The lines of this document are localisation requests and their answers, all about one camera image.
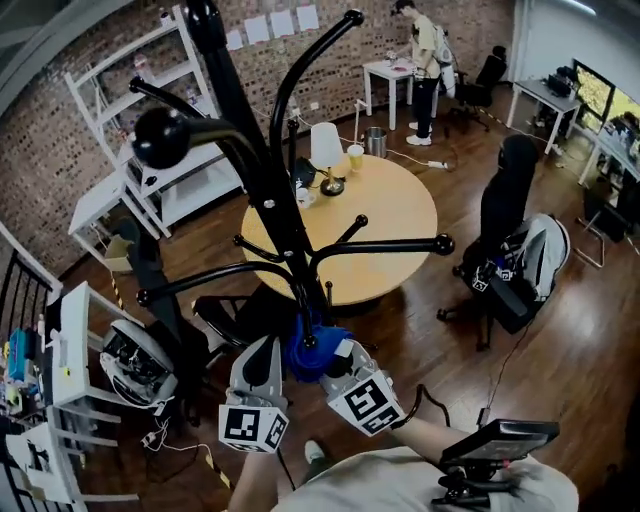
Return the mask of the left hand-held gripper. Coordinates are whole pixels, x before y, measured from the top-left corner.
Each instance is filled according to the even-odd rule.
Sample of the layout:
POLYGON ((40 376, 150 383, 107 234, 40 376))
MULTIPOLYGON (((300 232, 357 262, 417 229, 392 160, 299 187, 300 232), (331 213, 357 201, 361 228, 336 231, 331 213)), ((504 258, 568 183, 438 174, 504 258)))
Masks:
POLYGON ((273 454, 289 425, 287 408, 280 341, 268 335, 232 365, 226 401, 218 411, 219 441, 237 451, 273 454))

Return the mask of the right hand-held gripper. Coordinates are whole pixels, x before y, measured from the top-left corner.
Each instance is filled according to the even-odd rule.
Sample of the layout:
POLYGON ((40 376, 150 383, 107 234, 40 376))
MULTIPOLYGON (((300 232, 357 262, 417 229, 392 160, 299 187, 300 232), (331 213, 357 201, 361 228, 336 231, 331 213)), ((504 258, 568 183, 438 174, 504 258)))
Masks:
POLYGON ((406 418, 392 379, 355 340, 340 342, 319 383, 327 395, 328 406, 368 437, 406 418))

